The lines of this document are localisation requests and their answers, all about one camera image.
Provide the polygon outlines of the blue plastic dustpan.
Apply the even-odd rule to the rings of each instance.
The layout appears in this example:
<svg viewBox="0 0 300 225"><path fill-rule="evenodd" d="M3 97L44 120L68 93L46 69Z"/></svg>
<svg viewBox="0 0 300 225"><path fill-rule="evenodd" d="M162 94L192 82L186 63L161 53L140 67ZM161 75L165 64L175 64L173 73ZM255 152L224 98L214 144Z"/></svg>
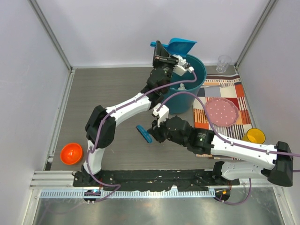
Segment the blue plastic dustpan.
<svg viewBox="0 0 300 225"><path fill-rule="evenodd" d="M181 57L185 58L196 43L196 41L182 38L172 38L168 44L162 44L162 46L171 55L180 55Z"/></svg>

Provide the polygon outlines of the blue hand brush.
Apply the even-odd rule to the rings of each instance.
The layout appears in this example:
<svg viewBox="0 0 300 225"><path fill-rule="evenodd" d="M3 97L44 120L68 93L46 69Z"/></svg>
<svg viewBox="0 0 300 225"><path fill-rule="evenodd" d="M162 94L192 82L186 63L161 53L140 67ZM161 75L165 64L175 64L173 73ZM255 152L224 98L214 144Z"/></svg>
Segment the blue hand brush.
<svg viewBox="0 0 300 225"><path fill-rule="evenodd" d="M147 132L146 129L143 128L143 126L137 125L136 129L143 136L143 138L146 140L147 143L152 143L153 142L150 134Z"/></svg>

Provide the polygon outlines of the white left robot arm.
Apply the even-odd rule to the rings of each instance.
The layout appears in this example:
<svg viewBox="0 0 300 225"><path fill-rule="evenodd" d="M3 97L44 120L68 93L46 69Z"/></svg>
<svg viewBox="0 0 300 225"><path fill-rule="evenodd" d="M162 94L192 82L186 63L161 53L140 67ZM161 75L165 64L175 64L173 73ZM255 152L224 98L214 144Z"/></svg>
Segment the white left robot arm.
<svg viewBox="0 0 300 225"><path fill-rule="evenodd" d="M119 105L94 108L86 126L88 140L87 156L82 165L81 181L89 187L95 187L100 176L101 161L105 148L114 140L116 127L125 120L148 111L161 103L169 91L175 65L179 60L172 56L160 41L156 41L153 53L153 69L146 86L131 99Z"/></svg>

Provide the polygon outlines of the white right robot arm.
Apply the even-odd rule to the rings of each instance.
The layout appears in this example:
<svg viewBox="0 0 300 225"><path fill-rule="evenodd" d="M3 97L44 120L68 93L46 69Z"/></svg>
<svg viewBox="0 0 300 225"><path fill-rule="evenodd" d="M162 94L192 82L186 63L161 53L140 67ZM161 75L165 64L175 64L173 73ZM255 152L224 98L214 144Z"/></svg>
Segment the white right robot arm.
<svg viewBox="0 0 300 225"><path fill-rule="evenodd" d="M293 155L285 142L267 145L237 140L213 130L192 127L178 116L164 122L154 120L148 133L159 143L169 140L194 154L241 159L241 163L215 163L211 178L217 185L247 178L266 178L282 187L293 185Z"/></svg>

